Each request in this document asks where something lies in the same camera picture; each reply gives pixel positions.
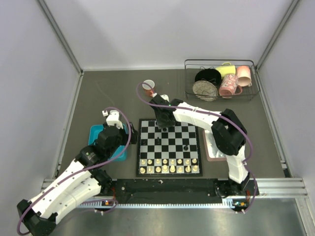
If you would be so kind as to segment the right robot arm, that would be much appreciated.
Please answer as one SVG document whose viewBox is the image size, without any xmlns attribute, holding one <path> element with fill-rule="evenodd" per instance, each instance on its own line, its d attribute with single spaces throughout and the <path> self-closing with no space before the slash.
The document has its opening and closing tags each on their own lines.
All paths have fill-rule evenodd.
<svg viewBox="0 0 315 236">
<path fill-rule="evenodd" d="M 153 108 L 159 128 L 169 128 L 179 122 L 192 124 L 210 132 L 209 144 L 215 154 L 226 157 L 229 168 L 229 188 L 240 195 L 248 188 L 250 173 L 245 167 L 247 131 L 231 109 L 211 112 L 192 106 L 182 100 L 168 100 L 167 95 L 152 95 Z"/>
</svg>

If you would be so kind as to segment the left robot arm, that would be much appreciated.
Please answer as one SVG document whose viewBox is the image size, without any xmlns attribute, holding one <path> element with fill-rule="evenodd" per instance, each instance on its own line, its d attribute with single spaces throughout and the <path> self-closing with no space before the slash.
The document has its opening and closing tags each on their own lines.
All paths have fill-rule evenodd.
<svg viewBox="0 0 315 236">
<path fill-rule="evenodd" d="M 106 122 L 97 139 L 82 148 L 57 179 L 37 196 L 17 204 L 18 235 L 23 235 L 20 227 L 24 225 L 33 236 L 48 236 L 78 205 L 98 194 L 108 194 L 112 178 L 102 167 L 136 142 L 137 131 L 131 122 L 126 125 Z"/>
</svg>

